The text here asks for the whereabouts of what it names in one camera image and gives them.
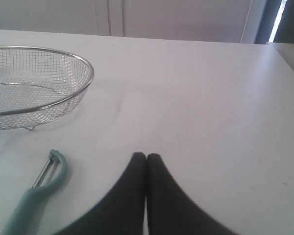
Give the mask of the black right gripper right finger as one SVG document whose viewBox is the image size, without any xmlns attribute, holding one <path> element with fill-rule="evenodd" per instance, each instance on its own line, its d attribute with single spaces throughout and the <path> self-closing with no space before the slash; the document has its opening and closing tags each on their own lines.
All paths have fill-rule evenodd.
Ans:
<svg viewBox="0 0 294 235">
<path fill-rule="evenodd" d="M 161 156 L 147 157 L 147 224 L 150 235 L 234 235 L 181 189 Z"/>
</svg>

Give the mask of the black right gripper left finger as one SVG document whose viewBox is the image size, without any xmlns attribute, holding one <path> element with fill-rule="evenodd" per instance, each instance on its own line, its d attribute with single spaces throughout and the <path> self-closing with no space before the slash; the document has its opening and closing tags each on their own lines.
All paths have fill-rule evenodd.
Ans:
<svg viewBox="0 0 294 235">
<path fill-rule="evenodd" d="M 133 153 L 108 193 L 58 235 L 142 235 L 146 198 L 147 158 Z"/>
</svg>

